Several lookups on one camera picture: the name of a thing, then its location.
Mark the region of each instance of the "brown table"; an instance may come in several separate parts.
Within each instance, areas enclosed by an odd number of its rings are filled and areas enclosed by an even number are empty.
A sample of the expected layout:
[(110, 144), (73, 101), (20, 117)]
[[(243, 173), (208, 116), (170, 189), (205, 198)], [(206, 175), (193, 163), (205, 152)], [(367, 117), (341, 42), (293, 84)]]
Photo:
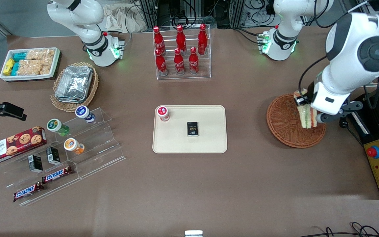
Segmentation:
[[(11, 202), (0, 180), (0, 236), (299, 236), (314, 226), (351, 231), (349, 222), (379, 230), (379, 194), (362, 147), (338, 123), (309, 149), (281, 144), (269, 131), (269, 103), (292, 93), (299, 76), (324, 55), (326, 30), (305, 27), (289, 59), (275, 62), (232, 30), (213, 30), (212, 78), (157, 81), (152, 35), (135, 34), (124, 60), (96, 70), (90, 108), (103, 108), (127, 158), (28, 207)], [(58, 47), (61, 68), (90, 62), (78, 37), (10, 37), (9, 48)], [(328, 62), (311, 69), (305, 85)], [(0, 102), (25, 108), (27, 121), (0, 118), (0, 138), (74, 114), (57, 110), (53, 81), (6, 83)], [(224, 154), (156, 154), (158, 105), (219, 104), (226, 108)]]

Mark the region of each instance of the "walker's cookie box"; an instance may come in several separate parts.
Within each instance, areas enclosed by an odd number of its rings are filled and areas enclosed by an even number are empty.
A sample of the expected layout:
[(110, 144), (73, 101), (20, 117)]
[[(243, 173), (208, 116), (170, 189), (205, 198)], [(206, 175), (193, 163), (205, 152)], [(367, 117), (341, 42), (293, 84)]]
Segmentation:
[(45, 130), (39, 126), (0, 141), (0, 162), (46, 144)]

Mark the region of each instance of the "clear acrylic display stand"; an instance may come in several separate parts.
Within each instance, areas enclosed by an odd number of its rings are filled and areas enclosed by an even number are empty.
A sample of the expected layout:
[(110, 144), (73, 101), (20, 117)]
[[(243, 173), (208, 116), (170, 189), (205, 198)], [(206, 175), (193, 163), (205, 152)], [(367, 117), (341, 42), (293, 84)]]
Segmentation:
[(198, 64), (200, 71), (193, 75), (190, 73), (190, 48), (195, 47), (198, 48), (198, 33), (200, 32), (200, 25), (194, 24), (191, 27), (188, 27), (187, 29), (184, 29), (184, 34), (187, 39), (187, 54), (183, 55), (184, 58), (184, 66), (185, 66), (185, 74), (184, 75), (178, 75), (175, 71), (175, 62), (173, 61), (173, 58), (175, 57), (175, 48), (176, 46), (176, 34), (177, 31), (173, 26), (164, 26), (159, 27), (161, 30), (161, 34), (164, 38), (164, 46), (166, 48), (166, 55), (164, 56), (164, 59), (166, 60), (166, 67), (167, 67), (167, 75), (166, 76), (159, 76), (159, 70), (155, 64), (156, 69), (156, 78), (158, 80), (163, 79), (188, 79), (188, 78), (210, 78), (212, 77), (212, 35), (210, 31), (210, 25), (206, 25), (206, 33), (207, 33), (207, 48), (206, 53), (204, 55), (198, 55)]
[[(125, 159), (120, 144), (113, 137), (107, 123), (111, 118), (101, 108), (93, 110), (92, 113), (96, 117), (93, 123), (86, 123), (80, 118), (69, 120), (64, 123), (69, 127), (69, 135), (62, 137), (55, 134), (53, 140), (48, 141), (48, 144), (0, 164), (2, 165), (0, 171), (3, 171), (2, 177), (6, 182), (11, 199), (13, 199), (14, 192), (30, 187), (38, 181), (42, 182), (43, 176), (59, 171), (68, 165), (71, 166), (73, 173), (47, 182), (43, 185), (43, 190), (34, 192), (16, 202), (20, 206), (27, 206)], [(54, 134), (47, 130), (45, 132), (48, 135)], [(75, 138), (84, 144), (84, 152), (76, 154), (66, 151), (63, 143), (67, 138)], [(46, 147), (49, 146), (59, 151), (61, 164), (48, 163)], [(37, 173), (29, 170), (29, 155), (39, 156), (42, 159), (43, 172)]]

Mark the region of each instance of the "cookie image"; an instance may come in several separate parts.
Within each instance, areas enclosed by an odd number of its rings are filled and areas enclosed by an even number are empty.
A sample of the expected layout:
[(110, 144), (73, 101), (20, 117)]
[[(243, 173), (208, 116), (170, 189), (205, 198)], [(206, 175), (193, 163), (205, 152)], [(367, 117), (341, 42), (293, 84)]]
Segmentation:
[(30, 141), (30, 134), (26, 133), (21, 135), (20, 137), (20, 143), (21, 144), (27, 144)]
[(42, 130), (42, 128), (39, 127), (39, 126), (36, 126), (36, 127), (33, 127), (33, 128), (32, 128), (32, 132), (33, 132), (33, 133), (36, 133), (36, 132), (38, 132), (38, 131), (40, 131), (40, 130)]
[(17, 153), (17, 147), (15, 147), (15, 146), (8, 147), (8, 149), (6, 151), (7, 156), (12, 156), (15, 153)]
[(8, 137), (8, 138), (7, 138), (7, 142), (8, 142), (9, 144), (13, 143), (13, 142), (14, 142), (14, 137), (15, 137), (15, 136)]
[(32, 144), (39, 144), (42, 141), (42, 136), (34, 135), (32, 138)]

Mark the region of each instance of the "bottle cap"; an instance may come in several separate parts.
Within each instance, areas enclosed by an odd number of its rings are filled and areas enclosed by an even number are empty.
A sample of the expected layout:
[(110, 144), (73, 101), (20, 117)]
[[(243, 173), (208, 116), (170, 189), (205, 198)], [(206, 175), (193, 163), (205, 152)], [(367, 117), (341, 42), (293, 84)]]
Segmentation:
[(57, 132), (62, 126), (60, 120), (53, 118), (48, 121), (46, 128), (51, 132)]
[(165, 106), (161, 106), (158, 108), (158, 115), (160, 117), (166, 117), (167, 116), (167, 108)]
[(75, 109), (75, 115), (81, 119), (87, 117), (90, 114), (90, 110), (85, 105), (80, 105)]
[(63, 147), (65, 148), (65, 150), (69, 150), (69, 151), (73, 151), (73, 150), (77, 149), (77, 146), (78, 146), (78, 142), (74, 138), (68, 138), (63, 143)]

